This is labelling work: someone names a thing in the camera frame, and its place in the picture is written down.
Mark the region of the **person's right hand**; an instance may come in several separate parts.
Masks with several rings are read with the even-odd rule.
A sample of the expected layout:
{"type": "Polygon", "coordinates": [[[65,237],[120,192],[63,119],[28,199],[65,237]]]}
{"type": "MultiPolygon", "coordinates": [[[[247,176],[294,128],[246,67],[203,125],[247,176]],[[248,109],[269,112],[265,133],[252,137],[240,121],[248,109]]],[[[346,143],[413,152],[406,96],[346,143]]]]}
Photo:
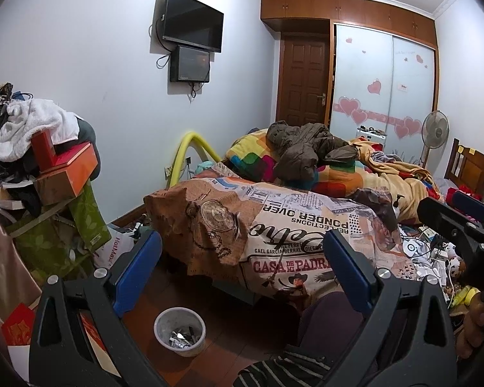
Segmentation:
{"type": "Polygon", "coordinates": [[[476,293],[456,336],[456,355],[467,359],[484,342],[484,292],[476,293]]]}

